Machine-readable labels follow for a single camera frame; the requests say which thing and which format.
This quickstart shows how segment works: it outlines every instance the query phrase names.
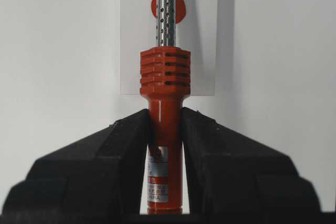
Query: label on handle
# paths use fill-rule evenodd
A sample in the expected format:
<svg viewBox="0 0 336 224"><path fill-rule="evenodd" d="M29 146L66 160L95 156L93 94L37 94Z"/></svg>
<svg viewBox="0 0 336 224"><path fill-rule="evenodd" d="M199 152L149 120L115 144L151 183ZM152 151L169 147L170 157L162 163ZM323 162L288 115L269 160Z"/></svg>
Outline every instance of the label on handle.
<svg viewBox="0 0 336 224"><path fill-rule="evenodd" d="M147 200L168 202L168 148L149 149Z"/></svg>

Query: cylindrical handle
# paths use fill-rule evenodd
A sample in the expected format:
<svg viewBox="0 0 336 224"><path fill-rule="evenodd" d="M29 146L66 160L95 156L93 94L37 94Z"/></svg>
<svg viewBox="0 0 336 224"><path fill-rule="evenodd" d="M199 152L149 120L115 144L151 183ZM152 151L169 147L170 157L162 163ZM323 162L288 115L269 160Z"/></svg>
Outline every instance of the cylindrical handle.
<svg viewBox="0 0 336 224"><path fill-rule="evenodd" d="M154 142L149 146L148 213L182 213L182 99L149 100Z"/></svg>
<svg viewBox="0 0 336 224"><path fill-rule="evenodd" d="M156 0L156 44L159 47L175 46L175 0Z"/></svg>

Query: perforated metal tube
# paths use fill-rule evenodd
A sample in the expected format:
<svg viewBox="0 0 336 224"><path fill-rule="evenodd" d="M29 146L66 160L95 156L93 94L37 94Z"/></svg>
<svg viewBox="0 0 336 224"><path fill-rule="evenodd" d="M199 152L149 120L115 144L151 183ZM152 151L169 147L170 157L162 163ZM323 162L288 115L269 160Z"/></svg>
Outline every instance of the perforated metal tube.
<svg viewBox="0 0 336 224"><path fill-rule="evenodd" d="M159 47L175 46L175 0L156 0L156 44Z"/></svg>

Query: white wall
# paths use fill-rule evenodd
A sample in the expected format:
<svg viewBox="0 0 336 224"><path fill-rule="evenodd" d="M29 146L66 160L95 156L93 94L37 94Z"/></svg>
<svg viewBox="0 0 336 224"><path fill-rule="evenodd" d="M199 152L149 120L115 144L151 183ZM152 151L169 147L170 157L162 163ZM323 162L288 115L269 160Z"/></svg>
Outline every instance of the white wall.
<svg viewBox="0 0 336 224"><path fill-rule="evenodd" d="M146 107L119 95L119 7L0 0L0 202L36 158ZM334 17L334 0L218 0L216 95L184 103L290 155L323 210L336 194Z"/></svg>

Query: orange soldering iron handle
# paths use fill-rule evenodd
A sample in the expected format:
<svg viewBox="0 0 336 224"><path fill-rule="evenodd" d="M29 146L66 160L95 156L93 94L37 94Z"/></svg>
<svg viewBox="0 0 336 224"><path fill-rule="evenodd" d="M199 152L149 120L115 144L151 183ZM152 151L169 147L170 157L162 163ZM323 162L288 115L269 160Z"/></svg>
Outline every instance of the orange soldering iron handle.
<svg viewBox="0 0 336 224"><path fill-rule="evenodd" d="M155 47L141 52L140 93L149 102L153 143L149 146L148 213L182 213L183 99L190 94L190 52Z"/></svg>
<svg viewBox="0 0 336 224"><path fill-rule="evenodd" d="M168 202L148 201L149 214L159 214L161 210L164 213L166 210L182 210L182 142L179 138L181 107L182 100L179 98L149 100L155 145L167 147L168 154L168 177L158 179L161 180L159 183L168 185L168 191L165 192L168 194Z"/></svg>

